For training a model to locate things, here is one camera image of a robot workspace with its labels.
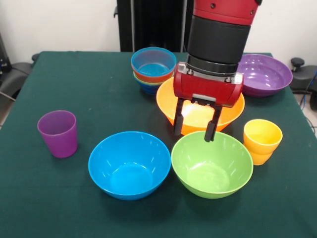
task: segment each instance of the green tablecloth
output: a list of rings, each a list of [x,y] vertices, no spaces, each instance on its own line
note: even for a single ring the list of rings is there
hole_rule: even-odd
[[[224,130],[242,141],[244,124],[262,118],[284,133],[272,158],[255,167],[236,194],[196,197],[173,170],[139,201],[116,200],[95,186],[87,162],[105,137],[145,131],[170,150],[178,139],[155,98],[134,81],[131,55],[40,55],[0,131],[1,238],[317,236],[317,141],[289,88],[268,98],[246,97],[243,114]],[[36,128],[43,114],[58,109],[77,116],[79,148],[65,160],[50,155]]]

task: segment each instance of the blue bowl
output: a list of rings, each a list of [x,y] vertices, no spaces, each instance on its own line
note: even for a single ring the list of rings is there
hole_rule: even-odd
[[[155,95],[159,89],[159,87],[162,85],[162,83],[156,84],[156,85],[151,85],[148,83],[142,82],[140,79],[138,79],[135,74],[134,79],[138,82],[138,84],[141,86],[142,90],[149,95]]]
[[[164,48],[147,47],[133,54],[131,64],[133,69],[141,75],[160,77],[174,70],[176,56]]]
[[[95,184],[112,197],[137,200],[166,178],[171,156],[156,137],[137,131],[114,134],[92,151],[88,170]]]

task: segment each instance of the black cable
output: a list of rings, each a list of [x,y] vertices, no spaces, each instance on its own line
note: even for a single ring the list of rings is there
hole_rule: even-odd
[[[313,76],[313,78],[310,80],[309,84],[307,85],[307,87],[306,87],[306,89],[305,89],[305,91],[304,91],[304,95],[303,95],[303,97],[302,97],[302,99],[301,99],[301,101],[300,101],[300,103],[299,103],[299,107],[300,107],[300,108],[302,108],[302,104],[303,104],[303,102],[304,102],[305,99],[306,99],[307,91],[308,91],[309,87],[313,84],[313,82],[314,82],[314,80],[316,79],[316,77],[317,77],[317,72],[315,73],[315,75]]]
[[[294,89],[292,89],[292,93],[293,94],[304,94],[305,93],[305,89],[303,89],[303,90],[294,90]]]
[[[3,95],[3,96],[5,96],[6,98],[10,99],[11,101],[14,101],[14,102],[15,102],[15,99],[14,99],[13,97],[10,97],[9,95],[7,95],[7,94],[5,94],[5,93],[3,93],[3,92],[1,92],[1,91],[0,91],[0,95]]]
[[[18,69],[18,68],[16,68],[16,67],[12,67],[13,69],[15,69],[15,70],[18,70],[18,71],[20,71],[21,73],[24,73],[24,74],[26,74],[26,75],[30,75],[29,73],[27,73],[27,72],[25,72],[25,71],[23,71],[23,70],[20,70],[20,69]]]
[[[183,42],[183,52],[186,52],[187,53],[187,49],[186,49],[186,46],[185,46],[185,41]]]
[[[308,123],[310,124],[311,128],[313,129],[314,134],[316,134],[316,130],[315,128],[317,128],[317,126],[314,126],[313,123],[311,122],[311,120],[309,120],[308,118],[306,118]]]

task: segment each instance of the purple cup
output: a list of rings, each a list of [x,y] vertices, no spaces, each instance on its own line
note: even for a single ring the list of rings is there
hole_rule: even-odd
[[[50,152],[57,158],[66,158],[77,150],[76,117],[68,111],[53,111],[38,122],[38,130]]]
[[[243,55],[237,72],[244,75],[242,92],[252,97],[266,97],[287,87],[293,79],[282,62],[265,55]]]

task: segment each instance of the bowl rim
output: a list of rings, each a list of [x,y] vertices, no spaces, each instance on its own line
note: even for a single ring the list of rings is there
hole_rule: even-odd
[[[250,123],[253,123],[253,122],[255,122],[255,121],[264,121],[265,123],[268,123],[268,124],[273,125],[275,128],[278,129],[281,138],[280,138],[277,142],[272,143],[272,144],[263,144],[263,143],[259,143],[259,142],[255,141],[254,139],[252,139],[252,138],[250,137],[250,133],[247,133],[247,132],[246,132],[246,127],[247,127],[247,125],[250,124]],[[252,142],[255,143],[255,144],[262,145],[262,146],[274,146],[274,145],[279,145],[279,144],[281,143],[282,139],[283,139],[283,132],[282,132],[281,128],[279,128],[279,126],[276,125],[275,123],[273,123],[273,122],[271,122],[271,121],[269,121],[269,120],[265,120],[265,119],[252,119],[252,120],[248,121],[247,123],[245,123],[245,125],[244,125],[244,127],[243,127],[243,133],[245,134],[245,136],[246,136],[250,141],[252,141]]]
[[[91,169],[90,169],[90,167],[91,167],[91,158],[92,158],[92,155],[94,154],[95,150],[96,150],[104,141],[109,140],[109,139],[111,139],[112,137],[115,137],[115,136],[118,136],[118,135],[131,134],[131,133],[139,133],[139,134],[142,134],[142,135],[150,136],[150,137],[154,138],[155,140],[157,140],[159,143],[161,143],[161,145],[163,145],[164,150],[167,151],[168,154],[169,154],[169,165],[168,165],[168,169],[166,170],[166,173],[163,174],[163,176],[162,176],[162,178],[159,180],[159,182],[156,183],[156,184],[153,184],[153,185],[151,186],[151,188],[148,189],[148,190],[146,190],[146,191],[143,191],[143,192],[140,192],[140,193],[136,193],[136,194],[120,194],[120,193],[115,193],[115,192],[113,192],[113,191],[110,191],[110,190],[108,190],[108,189],[105,189],[105,188],[101,187],[101,186],[96,182],[94,176],[93,176],[92,173],[91,173]],[[92,152],[90,153],[90,156],[89,156],[89,159],[88,159],[88,172],[89,172],[90,178],[93,180],[93,182],[95,183],[95,185],[97,185],[101,190],[103,190],[103,191],[105,191],[105,192],[107,192],[107,193],[113,194],[114,196],[138,196],[138,195],[145,194],[145,193],[147,193],[147,192],[149,192],[149,191],[151,191],[151,190],[157,188],[157,187],[166,179],[166,177],[167,177],[167,175],[168,175],[168,173],[169,173],[169,171],[170,171],[170,168],[171,168],[171,160],[172,160],[172,158],[171,158],[171,153],[170,153],[168,147],[164,144],[164,142],[162,142],[162,141],[161,141],[160,139],[158,139],[156,136],[153,136],[153,135],[151,135],[151,134],[149,134],[149,133],[146,133],[146,132],[143,132],[143,131],[122,131],[122,132],[118,132],[118,133],[116,133],[116,134],[112,134],[112,135],[106,137],[105,139],[103,139],[102,141],[100,141],[100,142],[94,147],[94,149],[93,149]]]
[[[270,88],[260,89],[260,88],[252,87],[252,86],[249,86],[249,85],[245,85],[244,83],[243,83],[243,87],[248,87],[248,88],[250,88],[250,89],[256,89],[256,90],[259,90],[259,91],[278,91],[278,90],[281,90],[281,89],[283,89],[283,88],[286,88],[287,86],[289,86],[289,85],[291,84],[291,82],[292,82],[292,80],[293,80],[292,71],[291,71],[291,70],[289,69],[289,67],[287,67],[287,65],[284,64],[283,62],[281,62],[281,61],[275,59],[273,56],[267,56],[267,55],[262,55],[262,54],[253,54],[253,53],[242,55],[241,60],[242,60],[243,57],[246,57],[246,56],[261,56],[261,57],[263,57],[263,58],[267,58],[267,59],[270,59],[270,60],[277,61],[277,62],[283,64],[283,66],[287,69],[287,73],[289,74],[290,77],[289,77],[289,82],[287,82],[287,84],[285,84],[285,85],[282,86],[282,87],[278,87],[278,88],[274,88],[274,89],[270,89]]]
[[[171,81],[174,80],[174,77],[171,77],[170,79],[168,79],[167,81],[165,81],[165,82],[158,88],[157,95],[156,95],[156,101],[157,101],[158,108],[161,110],[161,112],[162,112],[166,117],[168,117],[168,118],[174,120],[173,115],[167,115],[167,114],[165,114],[165,112],[162,110],[162,107],[161,107],[161,105],[160,105],[160,103],[159,103],[159,100],[158,100],[160,91],[161,91],[162,88],[164,87],[164,84],[167,84],[170,80],[171,80]],[[240,97],[242,98],[242,99],[241,99],[241,100],[242,100],[242,110],[241,110],[241,112],[238,113],[233,119],[231,119],[231,120],[229,120],[229,121],[227,121],[227,122],[218,123],[217,126],[229,125],[230,123],[232,123],[234,120],[237,120],[237,118],[241,116],[241,114],[243,113],[243,111],[244,111],[244,109],[245,109],[245,99],[244,99],[244,96],[243,96],[242,92],[240,93],[239,99],[240,99]],[[188,123],[188,124],[186,124],[186,125],[187,125],[187,126],[196,127],[196,128],[202,128],[202,127],[200,127],[200,126],[196,126],[196,125],[193,125],[193,124],[191,124],[191,123]]]
[[[48,134],[48,133],[45,133],[45,132],[43,132],[41,129],[40,129],[40,123],[42,122],[42,120],[44,119],[44,118],[46,118],[47,116],[49,116],[49,115],[51,115],[51,114],[54,114],[54,113],[67,113],[67,114],[69,114],[69,115],[71,115],[72,117],[73,117],[73,119],[74,119],[74,123],[73,123],[73,125],[68,129],[68,130],[66,130],[66,131],[64,131],[64,132],[61,132],[61,133],[58,133],[58,134]],[[51,111],[51,112],[48,112],[48,113],[46,113],[46,114],[44,114],[43,116],[41,116],[41,118],[38,120],[38,123],[37,123],[37,129],[38,129],[38,131],[41,133],[41,134],[43,134],[43,135],[45,135],[45,136],[49,136],[49,137],[55,137],[55,136],[61,136],[61,135],[63,135],[63,134],[67,134],[67,133],[69,133],[74,127],[76,127],[77,126],[77,119],[76,119],[76,116],[74,115],[74,113],[72,113],[72,112],[70,112],[70,111],[67,111],[67,110],[55,110],[55,111]]]
[[[236,191],[238,191],[239,189],[241,189],[242,187],[244,187],[244,186],[250,181],[250,179],[251,179],[251,177],[252,177],[252,175],[253,175],[254,164],[253,164],[252,156],[251,156],[250,152],[248,151],[248,149],[247,149],[239,140],[237,140],[237,139],[234,138],[233,136],[230,136],[230,135],[225,134],[225,133],[220,132],[220,131],[216,131],[216,133],[217,133],[217,134],[222,134],[223,136],[225,136],[225,137],[227,137],[227,138],[230,138],[230,139],[233,139],[234,141],[238,142],[239,144],[241,144],[242,148],[244,148],[245,151],[247,152],[247,155],[248,155],[248,157],[249,157],[249,159],[250,159],[250,162],[251,162],[251,172],[250,172],[249,177],[246,179],[246,181],[245,181],[242,185],[240,185],[239,187],[237,187],[237,188],[235,188],[235,189],[232,189],[232,190],[228,190],[228,191],[225,191],[225,192],[210,192],[210,191],[204,191],[204,190],[201,190],[201,189],[197,189],[197,188],[195,188],[195,187],[192,187],[190,184],[188,184],[184,179],[182,179],[182,178],[178,175],[177,170],[174,168],[174,164],[173,164],[173,153],[174,153],[174,149],[175,149],[176,145],[177,145],[181,140],[184,139],[184,137],[189,136],[189,135],[192,135],[192,134],[196,134],[196,133],[201,133],[201,134],[202,134],[202,133],[205,133],[205,131],[195,131],[195,132],[192,132],[192,133],[190,133],[190,134],[187,134],[187,135],[183,136],[182,138],[180,138],[180,139],[175,143],[175,145],[173,146],[173,149],[172,149],[172,152],[171,152],[171,160],[172,160],[173,170],[174,170],[174,172],[176,173],[177,177],[178,177],[179,179],[181,179],[184,183],[186,183],[188,186],[190,186],[191,188],[193,188],[193,189],[195,189],[195,190],[197,190],[197,191],[203,192],[203,193],[207,193],[207,194],[227,194],[227,193],[231,193],[231,192],[236,192]]]
[[[134,66],[134,58],[136,57],[136,55],[138,55],[139,53],[142,53],[144,51],[148,51],[148,50],[157,50],[157,51],[163,51],[165,53],[167,53],[168,55],[172,56],[173,58],[173,62],[174,62],[174,67],[172,69],[170,69],[168,72],[165,72],[165,73],[162,73],[162,74],[158,74],[158,75],[148,75],[148,74],[144,74],[142,72],[140,72],[135,66]],[[131,57],[131,66],[132,66],[132,69],[136,72],[138,72],[139,74],[143,75],[143,76],[146,76],[146,77],[162,77],[162,76],[165,76],[166,74],[169,74],[171,73],[174,69],[175,69],[175,66],[176,66],[176,63],[177,63],[177,59],[176,59],[176,56],[173,54],[173,52],[165,49],[165,48],[161,48],[161,47],[145,47],[145,48],[142,48],[142,49],[139,49],[138,51],[136,51],[132,57]]]

